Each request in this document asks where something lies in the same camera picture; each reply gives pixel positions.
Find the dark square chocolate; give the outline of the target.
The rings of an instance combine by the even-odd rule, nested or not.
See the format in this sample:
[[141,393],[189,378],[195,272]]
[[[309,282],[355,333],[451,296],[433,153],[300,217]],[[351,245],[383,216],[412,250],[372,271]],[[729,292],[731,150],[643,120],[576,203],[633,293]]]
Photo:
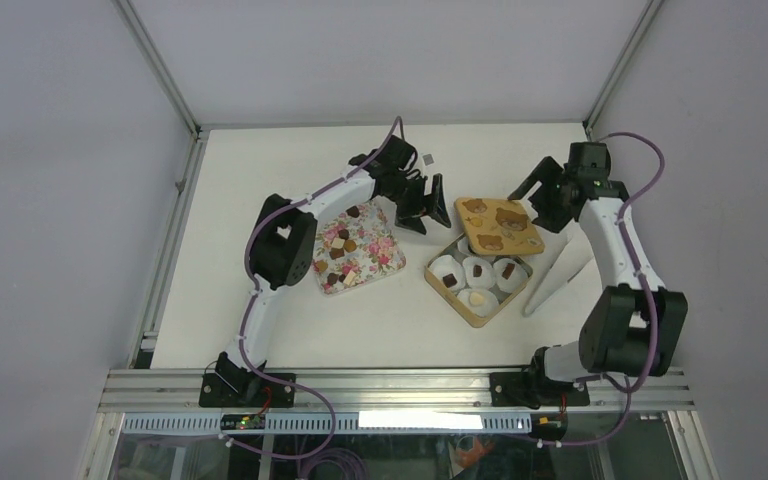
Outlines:
[[453,289],[458,285],[458,279],[454,274],[447,274],[441,278],[446,288]]

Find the gold square tin box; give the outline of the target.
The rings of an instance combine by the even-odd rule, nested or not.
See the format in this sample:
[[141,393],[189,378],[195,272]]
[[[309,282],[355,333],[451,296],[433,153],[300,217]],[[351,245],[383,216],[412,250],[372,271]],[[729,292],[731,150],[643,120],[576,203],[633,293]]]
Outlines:
[[482,328],[530,283],[531,265],[516,256],[474,253],[461,235],[425,265],[424,278],[473,328]]

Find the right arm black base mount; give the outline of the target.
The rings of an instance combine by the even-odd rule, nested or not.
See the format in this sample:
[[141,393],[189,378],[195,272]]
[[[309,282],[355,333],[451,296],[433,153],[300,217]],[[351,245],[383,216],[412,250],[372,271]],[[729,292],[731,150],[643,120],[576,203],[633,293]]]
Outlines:
[[489,374],[489,391],[494,407],[583,407],[590,405],[586,387],[572,382],[551,380],[546,376],[545,357],[548,347],[537,349],[529,364],[516,372],[495,371]]

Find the white dome chocolate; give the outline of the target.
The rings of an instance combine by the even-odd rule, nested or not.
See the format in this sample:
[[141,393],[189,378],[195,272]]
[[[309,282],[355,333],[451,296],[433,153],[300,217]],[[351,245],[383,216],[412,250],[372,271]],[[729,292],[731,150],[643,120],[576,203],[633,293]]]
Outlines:
[[486,303],[486,298],[481,293],[471,292],[468,296],[468,301],[471,306],[478,307]]

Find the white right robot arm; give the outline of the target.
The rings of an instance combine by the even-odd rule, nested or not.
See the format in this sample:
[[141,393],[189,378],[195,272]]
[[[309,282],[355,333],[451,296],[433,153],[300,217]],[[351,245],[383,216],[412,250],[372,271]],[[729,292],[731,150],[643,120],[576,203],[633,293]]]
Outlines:
[[559,233],[576,222],[590,244],[602,292],[576,341],[535,351],[524,369],[524,390],[548,405],[562,392],[605,379],[633,394],[670,367],[688,314],[688,301],[670,290],[648,261],[636,234],[632,205],[659,180],[665,156],[640,191],[610,177],[612,159],[602,142],[574,142],[564,164],[543,158],[510,199],[527,198],[535,225]]

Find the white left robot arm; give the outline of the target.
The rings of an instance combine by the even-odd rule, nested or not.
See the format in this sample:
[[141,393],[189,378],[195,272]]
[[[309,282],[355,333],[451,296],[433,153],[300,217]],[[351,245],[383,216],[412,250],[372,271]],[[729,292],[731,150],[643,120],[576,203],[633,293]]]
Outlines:
[[223,394],[235,405],[248,406],[260,395],[278,301],[310,270],[321,224],[383,197],[395,204],[399,228],[424,234],[426,218],[451,226],[443,176],[424,174],[419,158],[413,145],[389,135],[378,148],[351,158],[336,179],[314,192],[297,199],[273,194],[264,201],[244,252],[253,288],[238,332],[214,370]]

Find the silver square tin lid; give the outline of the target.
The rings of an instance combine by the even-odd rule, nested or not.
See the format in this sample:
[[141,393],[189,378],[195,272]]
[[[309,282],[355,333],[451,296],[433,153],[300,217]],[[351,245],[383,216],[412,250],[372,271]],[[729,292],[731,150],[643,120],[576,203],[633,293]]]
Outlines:
[[460,197],[454,202],[471,250],[482,256],[530,256],[545,244],[518,200]]

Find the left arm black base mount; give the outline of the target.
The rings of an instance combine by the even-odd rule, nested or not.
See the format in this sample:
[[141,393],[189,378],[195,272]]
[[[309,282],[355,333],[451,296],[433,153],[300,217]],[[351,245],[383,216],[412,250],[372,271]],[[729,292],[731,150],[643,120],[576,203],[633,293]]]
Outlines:
[[295,388],[238,366],[222,352],[202,375],[198,405],[202,408],[275,408],[294,406]]

